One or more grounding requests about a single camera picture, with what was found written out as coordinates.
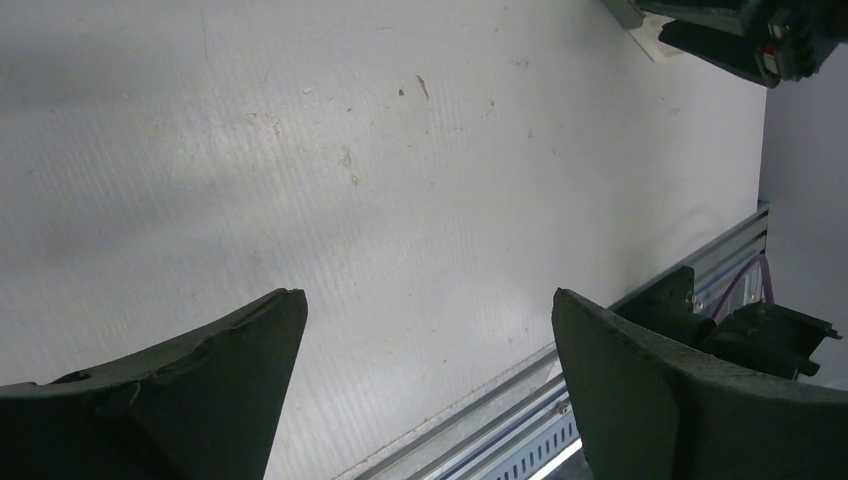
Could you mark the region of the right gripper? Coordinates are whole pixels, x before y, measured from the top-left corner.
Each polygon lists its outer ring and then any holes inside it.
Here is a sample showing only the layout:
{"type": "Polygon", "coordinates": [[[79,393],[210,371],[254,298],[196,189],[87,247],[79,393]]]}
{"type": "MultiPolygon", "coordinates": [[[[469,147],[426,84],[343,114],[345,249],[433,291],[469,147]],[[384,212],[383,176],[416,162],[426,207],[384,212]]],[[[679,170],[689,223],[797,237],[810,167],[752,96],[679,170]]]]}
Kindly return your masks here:
{"type": "Polygon", "coordinates": [[[845,0],[637,1],[671,21],[659,41],[774,88],[817,74],[847,42],[845,0]]]}

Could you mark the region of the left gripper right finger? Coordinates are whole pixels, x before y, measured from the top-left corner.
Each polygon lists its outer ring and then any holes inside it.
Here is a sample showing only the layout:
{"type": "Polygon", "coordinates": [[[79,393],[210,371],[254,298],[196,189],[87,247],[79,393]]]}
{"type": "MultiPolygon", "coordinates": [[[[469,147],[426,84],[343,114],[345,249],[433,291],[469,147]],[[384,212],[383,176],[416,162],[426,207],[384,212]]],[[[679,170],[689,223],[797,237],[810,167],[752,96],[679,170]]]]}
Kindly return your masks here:
{"type": "Polygon", "coordinates": [[[552,328],[598,479],[843,479],[847,395],[734,365],[567,289],[552,328]]]}

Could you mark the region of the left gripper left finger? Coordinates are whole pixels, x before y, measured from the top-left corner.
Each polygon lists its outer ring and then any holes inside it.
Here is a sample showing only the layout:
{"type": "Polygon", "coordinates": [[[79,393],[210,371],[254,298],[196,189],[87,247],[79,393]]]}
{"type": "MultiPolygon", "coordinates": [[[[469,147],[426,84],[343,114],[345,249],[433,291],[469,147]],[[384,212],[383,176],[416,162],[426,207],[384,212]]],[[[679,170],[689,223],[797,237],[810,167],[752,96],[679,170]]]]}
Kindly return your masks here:
{"type": "Polygon", "coordinates": [[[5,479],[260,479],[308,317],[277,289],[50,383],[1,390],[5,479]]]}

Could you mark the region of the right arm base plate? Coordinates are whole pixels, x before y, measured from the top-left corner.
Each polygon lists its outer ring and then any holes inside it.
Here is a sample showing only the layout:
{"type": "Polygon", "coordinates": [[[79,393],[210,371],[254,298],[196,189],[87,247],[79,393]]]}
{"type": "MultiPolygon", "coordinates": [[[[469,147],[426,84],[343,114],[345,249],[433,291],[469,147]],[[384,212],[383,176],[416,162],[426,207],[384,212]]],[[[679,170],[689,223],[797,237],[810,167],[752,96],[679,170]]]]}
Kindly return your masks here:
{"type": "Polygon", "coordinates": [[[692,267],[681,266],[615,307],[624,319],[679,343],[695,346],[709,331],[709,319],[694,312],[692,267]]]}

